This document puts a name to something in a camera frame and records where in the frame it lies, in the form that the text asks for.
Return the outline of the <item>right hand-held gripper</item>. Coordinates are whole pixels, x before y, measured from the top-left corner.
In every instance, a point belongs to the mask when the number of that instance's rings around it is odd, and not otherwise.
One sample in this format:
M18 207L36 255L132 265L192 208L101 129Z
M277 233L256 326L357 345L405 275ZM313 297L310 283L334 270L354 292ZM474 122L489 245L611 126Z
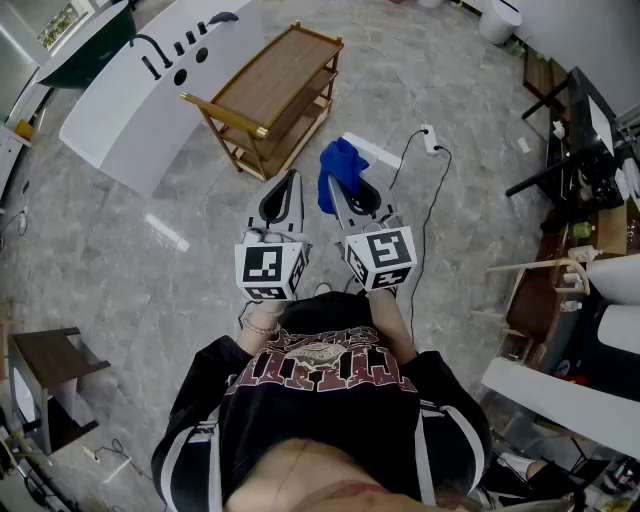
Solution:
M345 236L341 257L366 292L397 287L417 265L411 228L397 213L391 189L368 172L359 175L359 197L328 177L334 216Z

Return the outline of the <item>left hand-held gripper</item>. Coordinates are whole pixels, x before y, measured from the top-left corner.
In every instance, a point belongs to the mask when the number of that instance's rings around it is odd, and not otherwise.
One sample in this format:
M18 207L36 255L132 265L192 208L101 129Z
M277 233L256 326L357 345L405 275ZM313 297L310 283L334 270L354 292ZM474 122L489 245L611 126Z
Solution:
M253 301L292 301L309 263L301 176L295 169L265 182L247 205L235 245L236 284Z

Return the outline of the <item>blue cloth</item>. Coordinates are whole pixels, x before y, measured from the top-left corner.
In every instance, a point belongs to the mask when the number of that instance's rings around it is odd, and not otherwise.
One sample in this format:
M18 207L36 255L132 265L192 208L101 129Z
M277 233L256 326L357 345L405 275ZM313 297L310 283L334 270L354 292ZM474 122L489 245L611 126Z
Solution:
M359 175L369 167L358 150L347 140L339 137L332 141L320 155L318 177L318 205L326 214L334 214L330 197L329 177L333 176L347 191L358 198L360 194Z

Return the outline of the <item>person's right forearm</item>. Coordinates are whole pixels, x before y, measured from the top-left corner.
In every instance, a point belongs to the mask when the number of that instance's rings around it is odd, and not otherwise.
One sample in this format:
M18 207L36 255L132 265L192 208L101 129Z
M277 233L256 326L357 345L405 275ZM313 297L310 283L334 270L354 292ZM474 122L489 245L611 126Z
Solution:
M368 293L368 300L382 343L399 365L409 363L417 352L393 293L389 289L373 290Z

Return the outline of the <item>white drawer cabinet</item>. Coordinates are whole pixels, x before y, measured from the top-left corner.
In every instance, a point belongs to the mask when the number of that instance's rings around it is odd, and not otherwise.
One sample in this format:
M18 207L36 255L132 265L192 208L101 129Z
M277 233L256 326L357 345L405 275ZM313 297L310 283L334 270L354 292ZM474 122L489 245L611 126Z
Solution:
M30 141L22 138L6 124L0 122L0 198L22 148L31 146Z

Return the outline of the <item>white long board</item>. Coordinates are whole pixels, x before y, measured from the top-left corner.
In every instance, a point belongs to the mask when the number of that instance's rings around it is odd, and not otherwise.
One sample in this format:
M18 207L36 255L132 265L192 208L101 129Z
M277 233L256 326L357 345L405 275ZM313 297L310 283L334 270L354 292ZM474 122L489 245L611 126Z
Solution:
M399 168L401 166L400 157L389 153L383 148L376 146L375 144L357 136L354 133L345 132L342 138L356 147L359 151L363 151L367 155L373 157L376 161L381 161L392 168Z

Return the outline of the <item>white rectangular bathtub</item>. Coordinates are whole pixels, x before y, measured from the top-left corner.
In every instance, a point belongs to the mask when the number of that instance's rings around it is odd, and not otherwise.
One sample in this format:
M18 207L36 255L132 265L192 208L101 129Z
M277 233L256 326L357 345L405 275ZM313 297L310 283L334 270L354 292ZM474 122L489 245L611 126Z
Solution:
M208 25L224 11L239 20ZM205 23L206 34L199 33L198 22ZM187 31L195 44L187 41ZM149 42L127 43L85 90L59 137L93 167L149 198L201 120L180 94L213 99L259 53L265 38L258 0L175 0L139 33L157 41L172 67L164 68ZM175 42L183 55L176 54Z

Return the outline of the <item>black curved faucet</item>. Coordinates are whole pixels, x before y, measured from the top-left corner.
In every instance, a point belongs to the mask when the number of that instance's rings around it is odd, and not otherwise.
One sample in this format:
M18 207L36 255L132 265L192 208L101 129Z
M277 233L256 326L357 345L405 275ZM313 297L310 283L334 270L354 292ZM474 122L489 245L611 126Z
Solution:
M147 41L152 45L152 47L155 49L155 51L158 53L159 57L161 58L165 69L168 69L168 68L172 67L173 62L167 57L165 52L161 49L160 45L157 43L157 41L154 38L152 38L152 37L150 37L148 35L142 34L142 33L135 34L129 40L129 46L130 47L134 46L134 41L136 39Z

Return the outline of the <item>wooden slat stand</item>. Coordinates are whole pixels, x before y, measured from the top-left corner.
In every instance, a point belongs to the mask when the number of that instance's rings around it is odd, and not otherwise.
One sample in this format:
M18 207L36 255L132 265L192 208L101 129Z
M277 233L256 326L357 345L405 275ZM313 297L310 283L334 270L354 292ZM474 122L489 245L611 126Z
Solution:
M527 46L524 57L523 86L540 100L562 85L568 78L567 71L553 58L545 59L533 48ZM561 119L570 120L569 90L565 87L549 100L547 106L553 107Z

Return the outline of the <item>green bathtub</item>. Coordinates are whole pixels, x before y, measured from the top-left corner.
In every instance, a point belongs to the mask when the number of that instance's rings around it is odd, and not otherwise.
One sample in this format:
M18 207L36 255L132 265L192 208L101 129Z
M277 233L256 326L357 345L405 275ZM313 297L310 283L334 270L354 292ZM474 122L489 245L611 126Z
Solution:
M86 89L136 32L130 4L122 0L84 24L38 70L35 82L58 89Z

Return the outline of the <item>white rectangular sink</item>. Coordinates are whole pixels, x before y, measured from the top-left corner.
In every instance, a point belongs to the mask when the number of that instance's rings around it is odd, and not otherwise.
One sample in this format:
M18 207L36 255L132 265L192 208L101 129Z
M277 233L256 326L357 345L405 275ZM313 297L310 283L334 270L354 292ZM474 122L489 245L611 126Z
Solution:
M588 106L590 122L595 138L602 142L608 153L615 156L614 128L612 127L613 114L608 104L600 97L589 94Z

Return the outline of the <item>white round basin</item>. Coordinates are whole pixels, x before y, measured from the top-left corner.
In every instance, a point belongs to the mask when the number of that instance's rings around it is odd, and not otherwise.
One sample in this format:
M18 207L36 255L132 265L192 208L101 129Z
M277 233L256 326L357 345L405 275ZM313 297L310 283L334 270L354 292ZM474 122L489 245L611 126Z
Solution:
M640 355L640 306L609 305L597 337L604 345Z
M640 254L589 262L586 273L603 298L640 306Z

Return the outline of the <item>person's chin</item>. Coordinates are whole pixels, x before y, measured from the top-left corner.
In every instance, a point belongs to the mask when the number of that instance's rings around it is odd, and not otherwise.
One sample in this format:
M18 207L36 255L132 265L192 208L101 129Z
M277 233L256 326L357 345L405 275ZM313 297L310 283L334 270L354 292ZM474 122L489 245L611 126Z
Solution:
M224 512L441 512L393 494L343 451L293 439L268 451Z

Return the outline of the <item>dark wooden side table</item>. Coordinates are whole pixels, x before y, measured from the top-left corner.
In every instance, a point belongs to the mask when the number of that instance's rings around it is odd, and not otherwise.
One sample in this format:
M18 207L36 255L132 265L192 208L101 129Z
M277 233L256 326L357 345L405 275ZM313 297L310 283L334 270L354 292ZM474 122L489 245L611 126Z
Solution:
M82 342L77 327L8 337L12 409L26 437L47 456L99 426L79 413L78 382L111 366Z

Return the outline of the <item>black metal frame vanity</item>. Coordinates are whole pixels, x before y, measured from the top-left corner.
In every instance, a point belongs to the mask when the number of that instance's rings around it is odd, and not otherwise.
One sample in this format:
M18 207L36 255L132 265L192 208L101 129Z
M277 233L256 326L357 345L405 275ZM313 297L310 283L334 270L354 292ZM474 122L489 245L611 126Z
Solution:
M549 100L565 87L570 99L568 122L562 120L553 107L547 106ZM549 108L546 162L536 174L507 189L505 195L511 197L532 186L539 187L553 203L551 213L541 224L544 231L550 232L564 223L582 221L600 210L623 204L615 182L616 171L622 164L622 139L617 133L615 114L609 107L613 114L615 143L615 156L612 157L592 130L589 94L604 100L586 75L575 67L562 85L522 114L522 118L527 119L540 108Z

